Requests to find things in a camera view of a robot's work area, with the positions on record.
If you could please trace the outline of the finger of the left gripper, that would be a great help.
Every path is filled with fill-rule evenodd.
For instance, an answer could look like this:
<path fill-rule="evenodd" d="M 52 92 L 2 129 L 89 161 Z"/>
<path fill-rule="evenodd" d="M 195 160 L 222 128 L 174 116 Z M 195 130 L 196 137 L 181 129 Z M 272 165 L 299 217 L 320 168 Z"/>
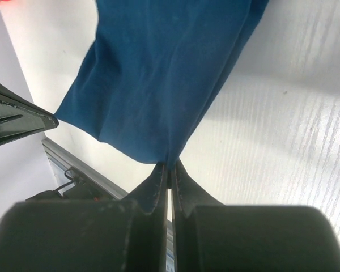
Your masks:
<path fill-rule="evenodd" d="M 55 116 L 0 84 L 0 146 L 56 128 Z"/>

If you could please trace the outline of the navy blue t-shirt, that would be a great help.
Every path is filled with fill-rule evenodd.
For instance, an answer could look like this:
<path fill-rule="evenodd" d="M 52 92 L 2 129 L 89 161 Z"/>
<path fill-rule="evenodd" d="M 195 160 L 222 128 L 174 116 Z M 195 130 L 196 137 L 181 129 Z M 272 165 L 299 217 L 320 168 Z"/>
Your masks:
<path fill-rule="evenodd" d="M 96 36 L 56 117 L 172 167 L 267 1 L 97 1 Z"/>

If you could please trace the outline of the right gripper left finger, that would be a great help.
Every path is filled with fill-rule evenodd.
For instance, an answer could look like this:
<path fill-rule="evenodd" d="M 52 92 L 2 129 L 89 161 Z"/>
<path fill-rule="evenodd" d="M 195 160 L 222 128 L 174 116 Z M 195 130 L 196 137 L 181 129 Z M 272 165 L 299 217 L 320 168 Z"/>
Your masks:
<path fill-rule="evenodd" d="M 167 168 L 118 201 L 41 200 L 0 221 L 0 271 L 164 271 Z"/>

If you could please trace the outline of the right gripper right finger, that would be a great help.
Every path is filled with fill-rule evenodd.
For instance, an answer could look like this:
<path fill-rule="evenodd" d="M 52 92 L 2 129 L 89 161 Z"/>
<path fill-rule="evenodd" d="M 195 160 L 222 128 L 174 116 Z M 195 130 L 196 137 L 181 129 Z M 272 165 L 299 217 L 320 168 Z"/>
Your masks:
<path fill-rule="evenodd" d="M 171 185 L 177 271 L 340 271 L 340 245 L 320 210 L 224 205 L 180 161 Z"/>

